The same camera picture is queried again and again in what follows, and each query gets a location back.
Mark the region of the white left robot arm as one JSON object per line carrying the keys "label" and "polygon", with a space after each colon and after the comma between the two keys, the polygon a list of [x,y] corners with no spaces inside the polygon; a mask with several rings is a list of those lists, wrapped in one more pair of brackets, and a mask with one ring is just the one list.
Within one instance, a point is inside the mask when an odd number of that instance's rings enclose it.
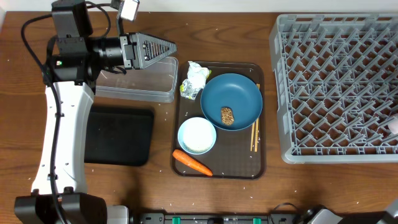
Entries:
{"label": "white left robot arm", "polygon": [[55,1],[49,18],[56,34],[39,63],[46,86],[47,120],[36,178],[28,196],[17,197],[14,213],[22,223],[128,223],[124,205],[107,206],[87,192],[84,156],[86,128],[96,81],[106,70],[142,70],[175,53],[175,43],[139,32],[126,33],[138,1],[112,1],[118,11],[117,37],[93,37],[90,1]]}

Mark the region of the pink small bowl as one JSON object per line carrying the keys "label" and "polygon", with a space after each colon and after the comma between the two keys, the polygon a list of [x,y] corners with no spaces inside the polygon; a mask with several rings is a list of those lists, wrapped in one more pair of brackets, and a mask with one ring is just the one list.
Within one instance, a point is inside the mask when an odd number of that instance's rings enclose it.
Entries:
{"label": "pink small bowl", "polygon": [[392,134],[398,134],[398,114],[391,116],[392,120],[388,122],[387,127]]}

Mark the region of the light blue rice bowl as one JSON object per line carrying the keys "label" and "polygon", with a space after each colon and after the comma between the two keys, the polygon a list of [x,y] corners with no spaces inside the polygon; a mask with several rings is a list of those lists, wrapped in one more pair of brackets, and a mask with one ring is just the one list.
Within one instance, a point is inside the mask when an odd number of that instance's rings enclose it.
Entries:
{"label": "light blue rice bowl", "polygon": [[208,152],[216,142],[216,129],[205,118],[193,117],[184,121],[177,132],[180,147],[187,153],[200,155]]}

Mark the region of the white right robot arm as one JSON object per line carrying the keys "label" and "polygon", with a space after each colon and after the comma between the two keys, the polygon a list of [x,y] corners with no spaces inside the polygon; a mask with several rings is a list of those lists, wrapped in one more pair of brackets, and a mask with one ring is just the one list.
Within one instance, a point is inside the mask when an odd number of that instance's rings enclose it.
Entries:
{"label": "white right robot arm", "polygon": [[377,224],[397,224],[398,199],[395,199],[382,213]]}

